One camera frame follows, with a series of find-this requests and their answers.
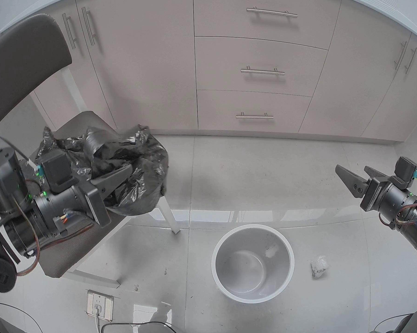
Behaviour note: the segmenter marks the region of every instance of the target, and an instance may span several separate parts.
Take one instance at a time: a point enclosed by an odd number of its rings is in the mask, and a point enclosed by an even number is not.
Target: chair
[[[6,32],[0,38],[0,121],[43,81],[61,71],[62,79],[80,113],[54,135],[57,138],[79,136],[86,132],[88,126],[115,132],[105,121],[87,109],[68,68],[71,63],[71,54],[59,26],[46,14],[31,16]],[[159,200],[158,208],[172,231],[179,232],[180,229],[165,197]],[[39,263],[45,275],[118,287],[119,283],[115,280],[77,270],[87,257],[130,219],[111,212],[109,215],[111,224],[105,228],[95,225],[68,241],[43,250]]]

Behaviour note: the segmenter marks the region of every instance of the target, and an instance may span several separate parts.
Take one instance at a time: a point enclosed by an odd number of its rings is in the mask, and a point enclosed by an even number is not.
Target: white trash can
[[[293,275],[288,240],[266,225],[242,225],[221,238],[212,255],[212,274],[224,295],[260,303],[280,294]]]

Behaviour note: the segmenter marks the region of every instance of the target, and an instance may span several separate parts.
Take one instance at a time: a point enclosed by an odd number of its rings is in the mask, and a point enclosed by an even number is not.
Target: tile floor
[[[95,332],[86,291],[115,297],[114,322],[132,321],[134,305],[172,305],[178,332],[358,332],[417,310],[417,252],[383,227],[335,175],[336,164],[365,175],[364,165],[392,173],[392,146],[210,136],[158,136],[170,155],[167,199],[182,230],[173,235],[158,210],[133,218],[80,270],[118,280],[106,289],[46,277],[38,267],[0,301],[16,305],[47,333]],[[219,239],[246,223],[278,229],[291,243],[295,272],[271,301],[247,305],[215,286],[210,258]],[[311,277],[325,254],[331,268]],[[407,278],[407,285],[397,285]],[[23,314],[0,314],[37,332]],[[400,318],[381,325],[393,329]],[[162,332],[162,327],[139,332]],[[111,332],[136,332],[111,326]]]

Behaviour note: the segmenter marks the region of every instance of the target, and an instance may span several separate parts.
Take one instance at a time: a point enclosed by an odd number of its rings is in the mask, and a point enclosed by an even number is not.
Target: chair backrest
[[[33,15],[8,30],[0,37],[0,121],[71,62],[62,31],[49,15]]]

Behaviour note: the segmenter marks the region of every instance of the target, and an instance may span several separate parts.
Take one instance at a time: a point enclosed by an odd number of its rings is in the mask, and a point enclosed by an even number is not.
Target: black trash bag
[[[37,159],[53,149],[64,150],[72,171],[95,179],[128,164],[131,176],[117,187],[104,203],[112,212],[137,216],[152,211],[165,195],[168,154],[150,129],[137,125],[123,134],[89,127],[85,135],[56,139],[48,127],[37,151]],[[40,182],[42,188],[47,184]]]

